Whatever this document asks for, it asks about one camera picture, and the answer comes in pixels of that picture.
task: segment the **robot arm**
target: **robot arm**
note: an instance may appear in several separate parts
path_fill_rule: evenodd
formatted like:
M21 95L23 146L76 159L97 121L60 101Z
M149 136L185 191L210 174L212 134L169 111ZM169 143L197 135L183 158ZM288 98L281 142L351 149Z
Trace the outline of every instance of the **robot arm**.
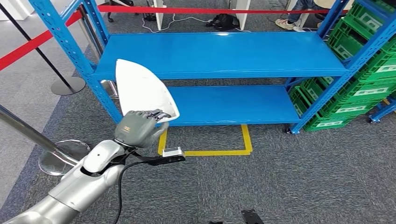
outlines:
M142 157L136 147L147 147L168 128L168 123L156 127L167 114L160 110L128 112L115 129L115 139L104 140L62 177L43 200L4 224L68 224L80 212L113 186L124 168L125 159L133 154L144 163L160 165L183 161L180 149L163 155Z

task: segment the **white cable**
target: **white cable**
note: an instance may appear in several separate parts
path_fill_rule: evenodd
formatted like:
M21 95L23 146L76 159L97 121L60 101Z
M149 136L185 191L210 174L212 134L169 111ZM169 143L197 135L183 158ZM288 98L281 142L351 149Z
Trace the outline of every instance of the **white cable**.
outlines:
M252 31L249 31L249 30L241 30L241 29L238 29L238 28L235 28L236 30L238 30L238 31L240 31L240 32L248 32L248 33L251 33Z
M150 30L151 33L158 33L158 32L160 32L160 31L169 29L169 28L170 28L170 25L171 25L172 23L174 23L174 22L179 22L179 21L183 21L183 20L187 20L187 19L195 19L195 20L198 20L198 21L200 21L200 22L210 22L210 21L211 21L211 20L208 20L208 21L200 20L200 19L197 19L197 18L192 17L192 16L187 17L187 18L184 18L184 19L180 19L180 20L175 20L175 17L176 17L176 14L173 14L173 16L172 16L172 21L168 24L168 27L165 28L165 29L160 29L160 30L158 30L158 31L153 31L153 30L150 29L149 27L146 27L146 26L145 26L146 22L144 21L144 18L142 18L142 19L141 19L141 20L143 21L142 27L144 27L144 28ZM235 28L235 29L238 30L238 31L240 31L240 32L249 32L249 33L251 33L251 31L248 31L248 30L240 30L240 29L238 29L238 28Z

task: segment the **blue metal shelf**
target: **blue metal shelf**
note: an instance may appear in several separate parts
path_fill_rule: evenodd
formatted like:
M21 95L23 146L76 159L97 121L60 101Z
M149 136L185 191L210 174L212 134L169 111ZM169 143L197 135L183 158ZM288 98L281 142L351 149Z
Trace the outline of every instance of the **blue metal shelf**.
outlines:
M141 64L160 79L315 77L347 72L316 33L110 35L95 73L113 78L118 58Z
M283 85L169 87L180 117L171 126L300 121Z
M384 14L368 0L357 0L381 17L383 25L353 57L341 63L322 41L348 0L336 0L316 33L162 33L109 35L94 0L72 0L59 15L50 0L29 0L103 107L119 122L120 111L103 89L115 81L118 58L139 63L160 79L289 77L285 86L171 87L181 117L173 125L292 123L299 130L396 32L396 12ZM82 3L105 48L100 62L88 60L64 24ZM301 117L286 89L307 77L334 81Z

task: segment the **jeans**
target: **jeans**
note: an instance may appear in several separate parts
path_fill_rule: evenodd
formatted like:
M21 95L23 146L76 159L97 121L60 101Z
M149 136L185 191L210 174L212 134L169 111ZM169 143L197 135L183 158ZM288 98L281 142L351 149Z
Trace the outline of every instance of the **jeans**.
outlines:
M306 10L306 9L313 9L313 10L322 10L326 8L322 8L315 4L313 0L298 0L296 5L294 6L293 10ZM301 14L290 14L289 18L287 19L290 22L297 22L300 19Z

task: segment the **yellow floor tape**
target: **yellow floor tape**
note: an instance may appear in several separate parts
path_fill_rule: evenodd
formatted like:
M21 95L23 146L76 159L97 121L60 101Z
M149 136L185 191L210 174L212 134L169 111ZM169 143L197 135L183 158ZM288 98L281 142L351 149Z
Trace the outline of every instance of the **yellow floor tape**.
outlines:
M199 150L199 151L185 151L185 156L219 156L219 155L250 155L253 151L252 142L250 140L249 129L247 125L241 125L243 142L245 143L245 149L241 150ZM168 131L165 131L158 143L158 154L162 155L162 150L166 147L166 137Z

